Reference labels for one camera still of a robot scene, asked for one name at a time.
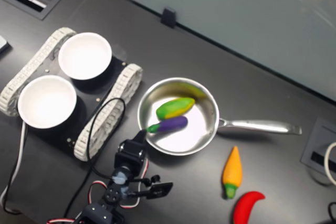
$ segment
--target white cable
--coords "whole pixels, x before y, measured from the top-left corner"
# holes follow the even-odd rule
[[[47,224],[56,223],[56,222],[70,222],[70,223],[73,223],[74,221],[75,221],[74,219],[59,218],[59,219],[48,220]]]
[[[23,155],[23,146],[24,146],[24,143],[25,143],[25,132],[26,132],[26,123],[23,122],[22,123],[22,129],[21,129],[20,147],[19,147],[19,154],[18,154],[18,158],[17,158],[17,164],[16,164],[15,171],[14,171],[14,174],[12,176],[12,181],[10,182],[10,184],[12,184],[13,181],[15,180],[16,175],[17,175],[17,173],[20,169],[20,166],[21,166],[22,155]],[[4,206],[4,197],[5,197],[5,194],[7,192],[7,188],[8,188],[8,186],[6,186],[5,190],[2,192],[2,194],[0,196],[0,204],[1,204],[2,207]],[[17,211],[9,209],[7,207],[6,207],[6,210],[9,211],[9,212],[12,212],[12,213],[17,213]]]
[[[105,189],[107,189],[107,185],[101,181],[101,180],[95,180],[94,182],[92,182],[90,188],[89,188],[89,193],[88,193],[88,203],[91,204],[92,203],[92,199],[91,199],[91,192],[92,192],[92,187],[93,185],[101,185],[103,186]]]
[[[324,156],[324,170],[326,171],[326,175],[331,183],[333,183],[336,186],[336,180],[331,176],[330,170],[329,170],[329,156],[331,150],[336,146],[336,142],[332,143],[328,146],[327,151]]]

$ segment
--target toy pepper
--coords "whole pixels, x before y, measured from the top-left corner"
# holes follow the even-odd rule
[[[235,211],[233,213],[233,223],[247,224],[254,203],[264,198],[264,195],[257,191],[250,191],[248,193],[245,193],[239,199],[235,207]]]
[[[223,184],[225,187],[225,194],[228,199],[233,199],[235,197],[236,190],[242,183],[241,171],[242,164],[240,163],[238,147],[235,146],[231,151],[223,171]]]

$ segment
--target table surface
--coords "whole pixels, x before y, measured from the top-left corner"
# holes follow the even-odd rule
[[[0,89],[63,26],[101,34],[122,48],[127,62],[144,69],[126,117],[97,163],[104,173],[112,172],[118,144],[139,130],[136,110],[141,96],[169,77],[191,78],[206,86],[225,118],[279,120],[303,129],[301,136],[217,134],[201,152],[186,157],[149,148],[148,176],[160,174],[174,187],[165,198],[142,200],[138,207],[122,210],[127,223],[229,223],[235,200],[222,198],[220,177],[234,145],[243,165],[236,199],[251,190],[266,196],[255,205],[250,224],[317,224],[328,219],[327,204],[336,199],[336,188],[314,182],[300,159],[317,117],[336,123],[334,106],[185,31],[162,25],[159,18],[126,0],[62,0],[43,21],[0,1],[0,32],[13,46],[0,56]],[[0,188],[4,188],[18,152],[20,120],[0,113],[0,132]],[[62,217],[85,174],[85,165],[30,135],[9,206],[37,223]],[[92,175],[89,181],[96,178]],[[70,212],[72,217],[87,204],[87,189],[88,184]]]

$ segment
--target black cable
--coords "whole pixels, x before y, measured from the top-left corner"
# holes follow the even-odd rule
[[[80,186],[79,186],[78,189],[76,190],[75,194],[74,194],[73,197],[71,198],[71,200],[70,200],[70,202],[69,202],[69,204],[68,204],[68,206],[67,206],[67,209],[66,209],[65,212],[64,212],[64,217],[63,217],[63,218],[66,218],[66,217],[68,216],[69,211],[70,211],[70,208],[72,207],[72,204],[75,202],[75,199],[78,197],[80,191],[83,189],[83,187],[84,187],[86,181],[87,181],[88,178],[90,177],[91,172],[92,172],[92,169],[89,168],[89,170],[88,170],[88,172],[86,173],[86,176],[85,176],[85,178],[84,178],[82,184],[80,184]]]
[[[119,118],[119,120],[118,120],[116,126],[114,127],[113,131],[110,133],[110,136],[113,135],[114,132],[118,129],[118,127],[119,127],[119,125],[120,125],[120,122],[122,121],[122,119],[123,119],[123,117],[124,117],[124,115],[125,115],[125,107],[126,107],[126,105],[125,105],[125,101],[122,100],[121,98],[113,98],[113,99],[109,100],[106,104],[108,104],[110,101],[113,101],[113,100],[116,100],[116,99],[122,101],[124,107],[123,107],[122,114],[121,114],[121,116],[120,116],[120,118]],[[89,144],[90,144],[91,133],[92,133],[92,129],[93,129],[92,126],[94,125],[94,122],[96,121],[96,117],[97,117],[97,115],[101,112],[101,110],[105,107],[106,104],[104,104],[104,106],[101,107],[101,108],[98,110],[98,112],[97,112],[95,118],[94,118],[93,121],[92,121],[91,129],[90,129],[90,132],[89,132],[89,138],[88,138],[88,145],[87,145],[87,147],[88,147]],[[91,175],[91,172],[92,172],[92,167],[93,167],[94,163],[98,160],[98,157],[99,157],[99,156],[100,156],[100,153],[97,153],[97,155],[96,155],[97,158],[96,158],[94,161],[92,161],[90,158],[88,159],[88,160],[91,161],[91,164],[92,164],[92,165],[90,165],[90,168],[89,168],[89,170],[88,170],[88,172],[87,172],[87,174],[86,174],[86,176],[85,176],[83,182],[81,183],[81,185],[78,187],[78,189],[77,189],[76,192],[74,193],[73,197],[71,198],[71,200],[70,200],[70,202],[69,202],[69,204],[68,204],[68,206],[67,206],[67,209],[66,209],[65,212],[64,212],[64,218],[66,218],[66,217],[68,216],[72,204],[74,203],[74,201],[75,201],[76,198],[78,197],[80,191],[83,189],[83,187],[84,187],[84,185],[86,184],[87,180],[89,179],[89,177],[90,177],[90,175]]]
[[[24,135],[24,143],[23,143],[23,148],[25,148],[25,145],[26,145],[26,140],[27,140],[27,132],[28,132],[28,125],[26,125],[26,128],[25,128],[25,135]],[[9,176],[9,180],[8,180],[8,184],[7,184],[7,191],[4,195],[4,204],[3,204],[3,209],[6,213],[10,214],[10,215],[20,215],[21,212],[10,212],[10,211],[7,211],[6,209],[6,204],[7,204],[7,198],[8,198],[8,193],[9,193],[9,188],[12,184],[12,178],[14,176],[14,173],[15,173],[15,169],[16,169],[16,165],[17,165],[17,161],[18,161],[18,157],[16,158],[16,161],[15,161],[15,164],[13,166],[13,169],[11,171],[11,174]]]
[[[334,216],[332,215],[332,211],[331,211],[331,206],[332,205],[336,205],[336,202],[329,203],[329,205],[328,205],[328,214],[329,214],[329,217],[330,217],[332,223],[335,224],[336,220],[335,220]]]
[[[97,119],[97,117],[99,116],[99,113],[105,108],[105,106],[107,106],[110,102],[114,101],[114,100],[119,100],[122,102],[122,105],[123,105],[123,109],[122,109],[122,113],[121,113],[121,117],[120,119],[122,119],[125,115],[125,109],[126,109],[126,104],[125,104],[125,101],[121,98],[112,98],[110,99],[109,101],[107,101],[97,112],[97,114],[95,115],[95,117],[93,118],[93,121],[92,121],[92,124],[91,124],[91,128],[90,128],[90,131],[89,131],[89,136],[88,136],[88,144],[86,146],[86,157],[88,159],[88,163],[91,167],[91,169],[93,170],[94,173],[96,173],[99,177],[102,177],[102,178],[106,178],[106,179],[111,179],[111,175],[105,175],[101,172],[99,172],[95,166],[93,165],[92,161],[91,161],[91,158],[90,158],[90,153],[89,153],[89,150],[90,150],[90,140],[91,140],[91,135],[92,135],[92,130],[93,130],[93,126],[95,124],[95,121]]]

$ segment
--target frying pan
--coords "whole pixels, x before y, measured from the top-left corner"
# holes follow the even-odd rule
[[[191,97],[195,105],[184,114],[188,125],[180,131],[168,133],[148,133],[146,139],[160,152],[184,156],[206,147],[220,127],[263,131],[279,134],[302,133],[301,127],[289,123],[268,120],[230,121],[219,117],[218,106],[210,92],[201,84],[187,78],[169,78],[148,89],[138,107],[138,124],[145,129],[159,123],[156,110],[163,103],[178,97]]]

